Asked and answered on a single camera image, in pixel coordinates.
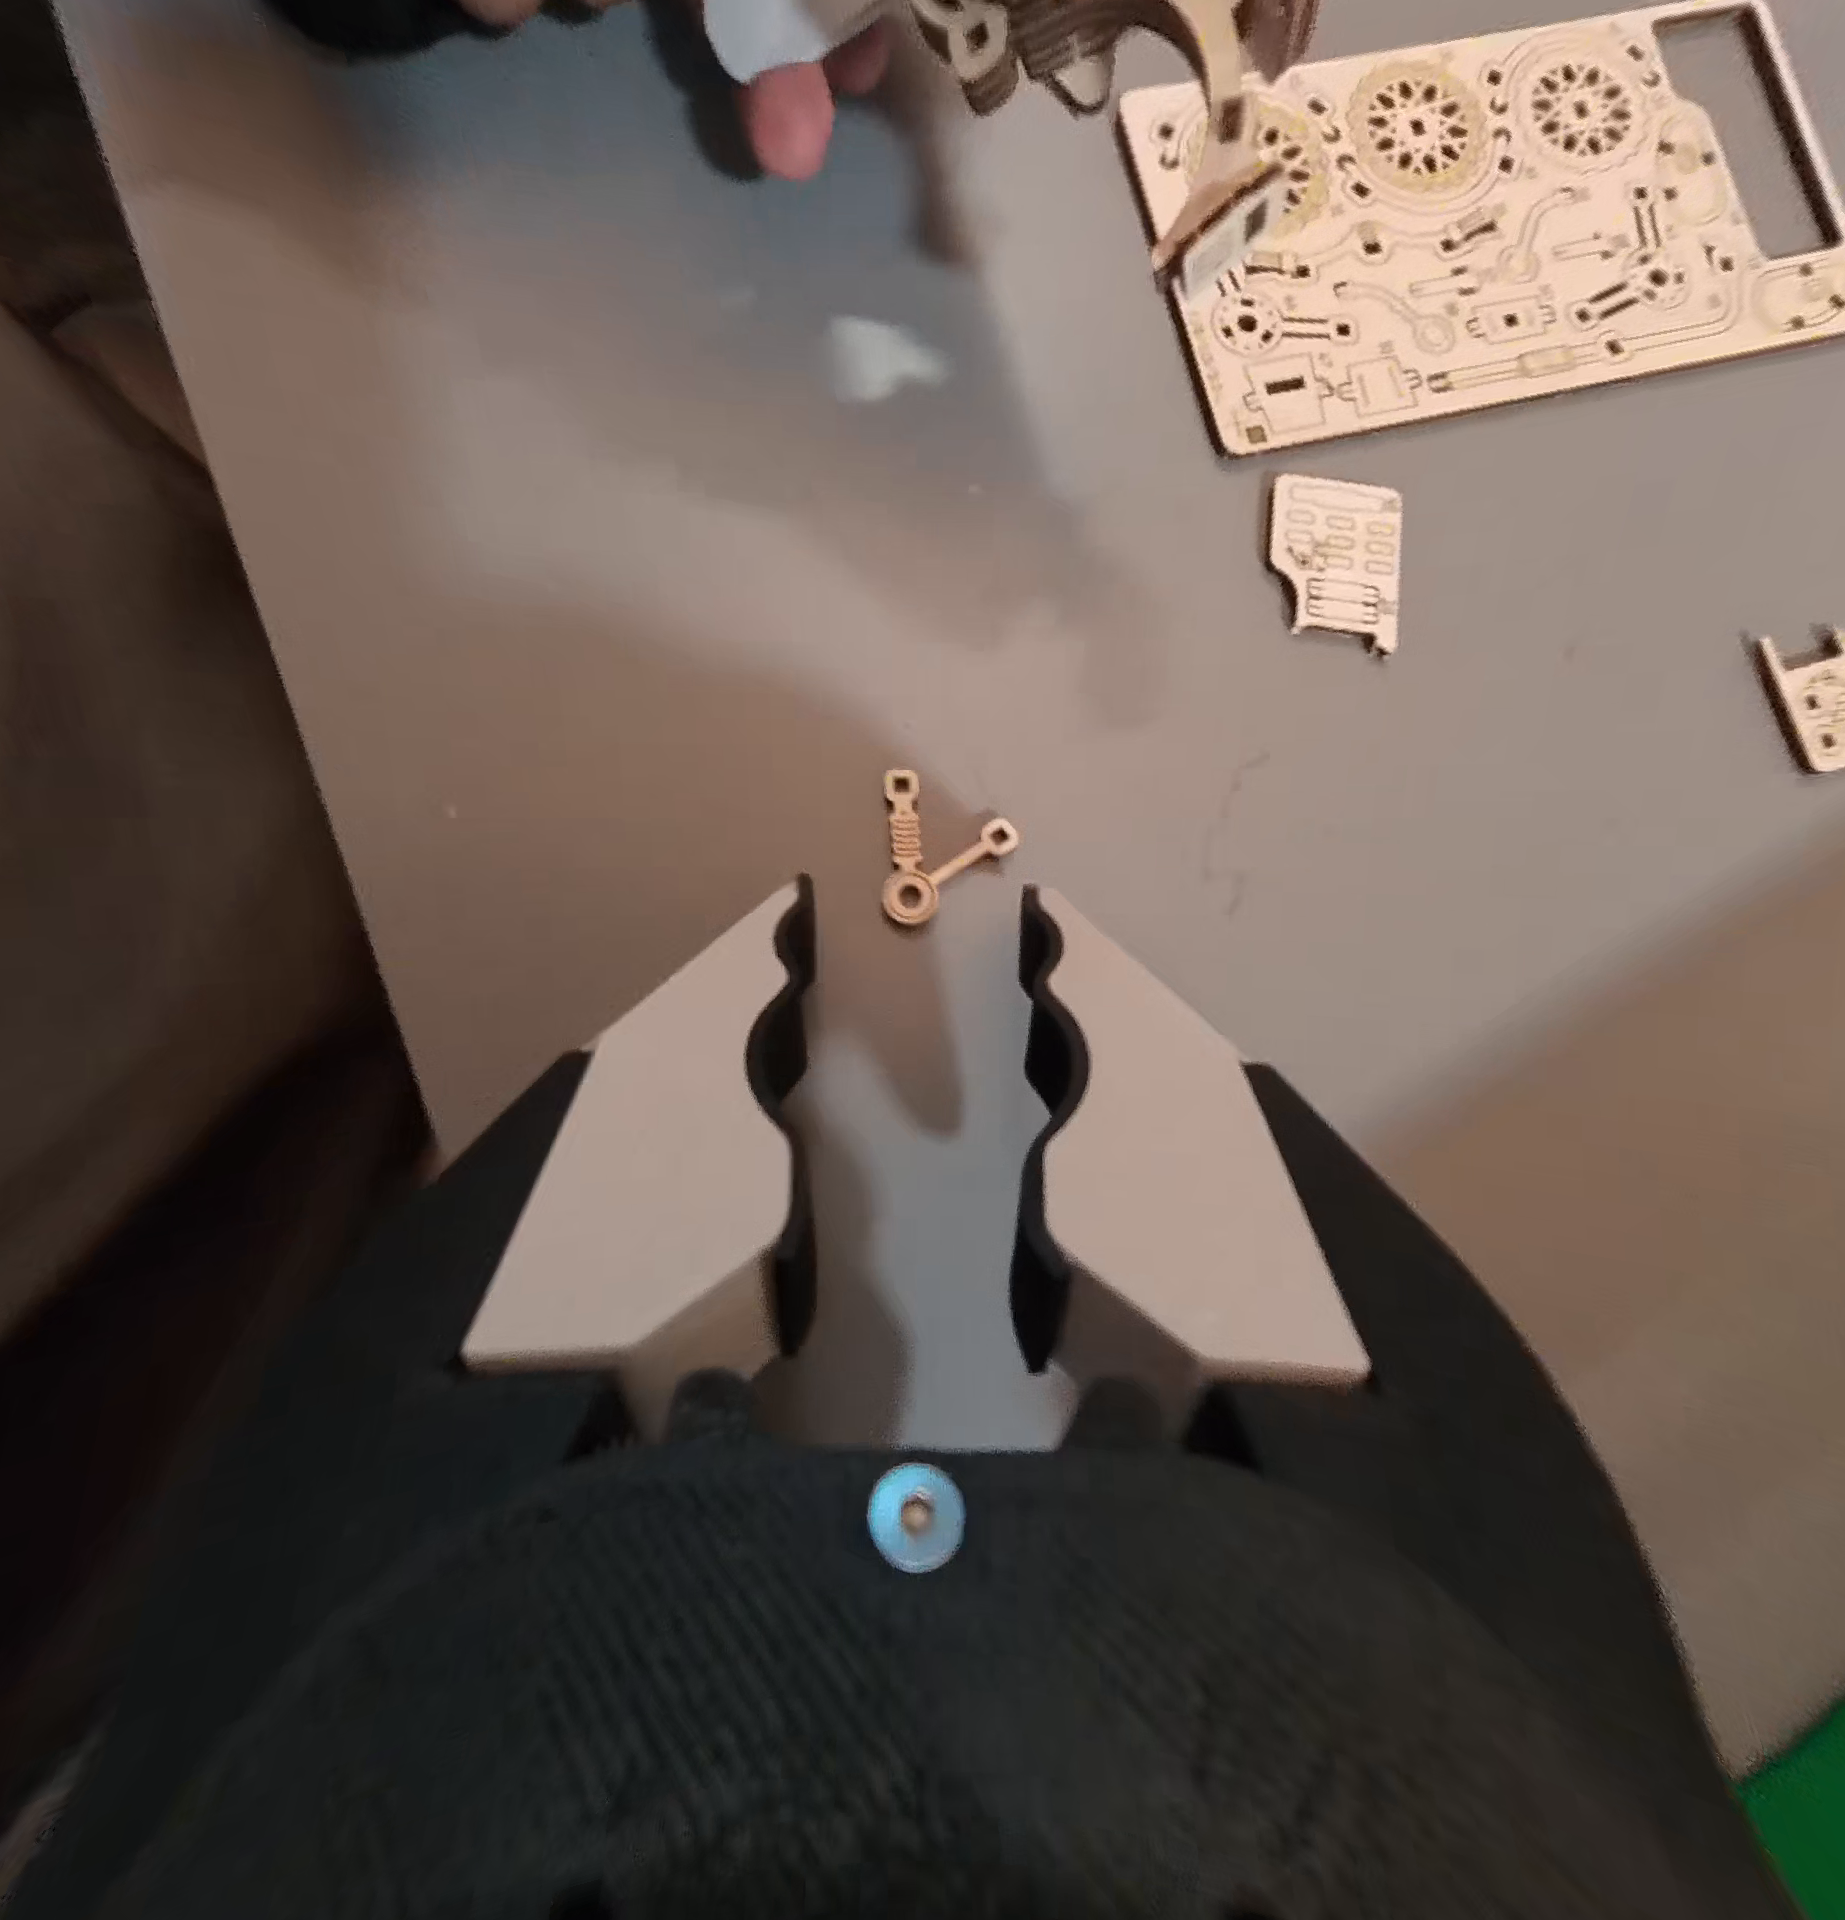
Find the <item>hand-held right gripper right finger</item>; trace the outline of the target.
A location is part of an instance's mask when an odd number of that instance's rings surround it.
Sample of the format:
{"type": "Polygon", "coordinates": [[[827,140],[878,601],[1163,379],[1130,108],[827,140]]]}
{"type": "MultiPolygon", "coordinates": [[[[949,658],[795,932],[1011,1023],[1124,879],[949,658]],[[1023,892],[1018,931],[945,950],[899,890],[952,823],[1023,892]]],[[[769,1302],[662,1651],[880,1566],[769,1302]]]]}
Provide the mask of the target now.
{"type": "Polygon", "coordinates": [[[1063,893],[1020,902],[1015,1348],[1075,1388],[1132,1380],[1172,1423],[1208,1390],[1349,1395],[1365,1341],[1242,1054],[1063,893]]]}

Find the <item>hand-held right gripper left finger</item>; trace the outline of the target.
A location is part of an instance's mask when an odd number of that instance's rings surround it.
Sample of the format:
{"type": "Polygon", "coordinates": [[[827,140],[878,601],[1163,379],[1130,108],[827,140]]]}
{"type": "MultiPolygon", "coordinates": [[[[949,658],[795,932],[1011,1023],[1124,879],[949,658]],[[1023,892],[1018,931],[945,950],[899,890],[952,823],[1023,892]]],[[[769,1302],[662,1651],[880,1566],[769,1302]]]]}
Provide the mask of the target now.
{"type": "Polygon", "coordinates": [[[605,1374],[635,1423],[662,1423],[681,1380],[800,1353],[818,1281],[787,1104],[814,978],[795,876],[587,1046],[463,1338],[469,1372],[605,1374]]]}

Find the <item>wooden motorcycle model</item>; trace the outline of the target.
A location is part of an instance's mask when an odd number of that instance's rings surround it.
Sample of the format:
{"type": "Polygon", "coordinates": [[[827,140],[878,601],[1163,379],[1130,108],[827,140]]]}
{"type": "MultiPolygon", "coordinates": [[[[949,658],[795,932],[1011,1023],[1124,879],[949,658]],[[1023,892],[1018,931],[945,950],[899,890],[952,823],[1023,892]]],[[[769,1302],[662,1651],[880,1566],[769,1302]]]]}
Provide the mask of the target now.
{"type": "Polygon", "coordinates": [[[1272,228],[1282,166],[1257,108],[1307,50],[1317,2],[907,2],[899,11],[953,75],[967,105],[994,113],[1030,81],[1073,116],[1108,103],[1127,33],[1149,33],[1193,69],[1205,108],[1199,159],[1175,220],[1153,240],[1161,285],[1195,298],[1240,265],[1272,228]]]}

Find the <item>wooden shock absorber link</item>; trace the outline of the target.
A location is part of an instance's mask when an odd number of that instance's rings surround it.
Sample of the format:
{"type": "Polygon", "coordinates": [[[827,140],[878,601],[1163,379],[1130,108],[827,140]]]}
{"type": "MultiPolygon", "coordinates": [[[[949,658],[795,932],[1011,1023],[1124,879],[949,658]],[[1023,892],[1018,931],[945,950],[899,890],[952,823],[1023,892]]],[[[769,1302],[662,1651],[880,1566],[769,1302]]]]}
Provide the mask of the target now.
{"type": "Polygon", "coordinates": [[[907,768],[891,768],[885,773],[885,823],[889,876],[880,893],[882,912],[889,924],[905,931],[933,921],[940,892],[957,876],[979,866],[1003,862],[1023,843],[1013,823],[994,816],[981,826],[971,847],[938,864],[929,864],[920,820],[920,775],[907,768]]]}

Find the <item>person's left hand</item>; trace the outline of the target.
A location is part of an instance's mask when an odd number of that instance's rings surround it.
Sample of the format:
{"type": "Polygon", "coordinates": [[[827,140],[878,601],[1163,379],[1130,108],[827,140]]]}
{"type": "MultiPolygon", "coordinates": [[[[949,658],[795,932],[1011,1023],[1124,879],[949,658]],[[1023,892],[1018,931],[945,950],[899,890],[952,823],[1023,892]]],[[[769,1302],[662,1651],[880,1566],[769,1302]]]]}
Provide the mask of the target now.
{"type": "Polygon", "coordinates": [[[753,159],[773,180],[813,180],[829,151],[837,105],[885,81],[893,31],[877,19],[821,60],[771,66],[738,83],[735,108],[753,159]]]}

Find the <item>person's olive clothing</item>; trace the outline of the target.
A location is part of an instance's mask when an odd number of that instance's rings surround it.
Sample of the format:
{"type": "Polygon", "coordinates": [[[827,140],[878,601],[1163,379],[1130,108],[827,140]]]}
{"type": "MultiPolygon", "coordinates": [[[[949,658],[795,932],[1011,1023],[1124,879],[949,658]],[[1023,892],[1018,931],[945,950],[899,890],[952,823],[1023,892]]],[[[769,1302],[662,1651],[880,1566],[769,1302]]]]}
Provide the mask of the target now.
{"type": "Polygon", "coordinates": [[[0,4],[0,1841],[418,1126],[54,11],[0,4]]]}

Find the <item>slotted wooden sheet offcut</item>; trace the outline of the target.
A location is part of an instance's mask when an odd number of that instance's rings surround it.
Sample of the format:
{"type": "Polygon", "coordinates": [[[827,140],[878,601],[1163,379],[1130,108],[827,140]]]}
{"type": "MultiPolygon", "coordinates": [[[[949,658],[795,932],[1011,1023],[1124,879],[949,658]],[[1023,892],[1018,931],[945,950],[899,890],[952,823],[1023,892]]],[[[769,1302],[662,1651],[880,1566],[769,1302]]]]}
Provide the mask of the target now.
{"type": "Polygon", "coordinates": [[[1294,637],[1359,640],[1390,661],[1399,638],[1404,504],[1397,490],[1299,472],[1271,480],[1267,564],[1294,637]]]}

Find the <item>small notched wooden offcut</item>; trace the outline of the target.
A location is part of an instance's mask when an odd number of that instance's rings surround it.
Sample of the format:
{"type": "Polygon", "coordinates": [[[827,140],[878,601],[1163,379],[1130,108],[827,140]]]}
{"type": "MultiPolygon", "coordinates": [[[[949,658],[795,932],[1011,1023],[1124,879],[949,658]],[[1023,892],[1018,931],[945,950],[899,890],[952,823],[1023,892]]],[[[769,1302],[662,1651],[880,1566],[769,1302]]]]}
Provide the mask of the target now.
{"type": "Polygon", "coordinates": [[[1800,768],[1845,771],[1845,628],[1818,628],[1800,655],[1754,637],[1752,655],[1800,768]]]}

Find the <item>full wooden puzzle sheet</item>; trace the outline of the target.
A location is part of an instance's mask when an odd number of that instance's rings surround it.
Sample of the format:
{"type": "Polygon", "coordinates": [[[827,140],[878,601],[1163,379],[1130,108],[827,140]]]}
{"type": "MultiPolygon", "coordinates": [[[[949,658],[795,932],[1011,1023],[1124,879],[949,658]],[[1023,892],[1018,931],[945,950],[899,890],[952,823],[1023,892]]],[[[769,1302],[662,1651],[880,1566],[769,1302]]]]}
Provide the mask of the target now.
{"type": "Polygon", "coordinates": [[[1845,206],[1766,4],[1675,4],[1247,81],[1280,198],[1163,280],[1215,451],[1285,453],[1845,338],[1845,206]],[[1822,240],[1752,222],[1672,31],[1739,27],[1822,240]]]}

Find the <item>green box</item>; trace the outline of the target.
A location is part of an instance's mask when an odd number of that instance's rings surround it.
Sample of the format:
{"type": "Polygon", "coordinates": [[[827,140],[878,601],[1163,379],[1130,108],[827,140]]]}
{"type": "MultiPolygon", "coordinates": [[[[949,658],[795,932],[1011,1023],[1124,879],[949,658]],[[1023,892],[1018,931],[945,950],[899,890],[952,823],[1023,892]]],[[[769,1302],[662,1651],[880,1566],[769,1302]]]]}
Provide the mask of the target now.
{"type": "Polygon", "coordinates": [[[1845,1918],[1845,1716],[1747,1778],[1739,1800],[1803,1913],[1845,1918]]]}

